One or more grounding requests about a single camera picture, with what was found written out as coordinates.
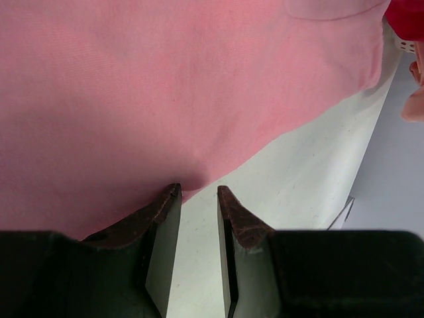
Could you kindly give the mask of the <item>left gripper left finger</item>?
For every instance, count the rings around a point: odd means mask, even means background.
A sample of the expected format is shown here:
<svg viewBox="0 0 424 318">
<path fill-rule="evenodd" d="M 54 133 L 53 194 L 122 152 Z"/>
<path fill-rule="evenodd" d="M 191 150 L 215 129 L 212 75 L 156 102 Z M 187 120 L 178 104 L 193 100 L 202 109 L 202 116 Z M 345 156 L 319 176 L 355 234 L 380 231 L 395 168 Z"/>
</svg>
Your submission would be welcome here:
<svg viewBox="0 0 424 318">
<path fill-rule="evenodd" d="M 83 240 L 3 231 L 1 316 L 165 317 L 181 208 L 181 187 L 172 184 Z"/>
</svg>

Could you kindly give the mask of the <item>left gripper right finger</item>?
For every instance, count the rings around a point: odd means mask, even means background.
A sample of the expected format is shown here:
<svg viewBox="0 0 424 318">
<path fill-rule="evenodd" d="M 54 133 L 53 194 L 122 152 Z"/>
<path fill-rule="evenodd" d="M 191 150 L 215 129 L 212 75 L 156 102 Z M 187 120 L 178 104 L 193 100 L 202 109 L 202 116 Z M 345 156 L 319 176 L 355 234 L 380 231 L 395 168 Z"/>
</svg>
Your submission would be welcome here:
<svg viewBox="0 0 424 318">
<path fill-rule="evenodd" d="M 406 231 L 276 230 L 217 190 L 227 317 L 422 317 L 423 241 Z"/>
</svg>

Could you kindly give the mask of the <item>pink t shirt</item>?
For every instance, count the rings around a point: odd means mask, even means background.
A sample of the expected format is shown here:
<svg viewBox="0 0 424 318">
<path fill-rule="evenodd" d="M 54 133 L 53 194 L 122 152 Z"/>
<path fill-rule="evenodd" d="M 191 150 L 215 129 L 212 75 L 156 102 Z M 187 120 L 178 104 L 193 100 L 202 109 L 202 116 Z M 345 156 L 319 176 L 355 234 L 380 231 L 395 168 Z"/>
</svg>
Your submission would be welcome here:
<svg viewBox="0 0 424 318">
<path fill-rule="evenodd" d="M 375 86 L 387 1 L 2 1 L 1 228 L 83 238 Z"/>
</svg>

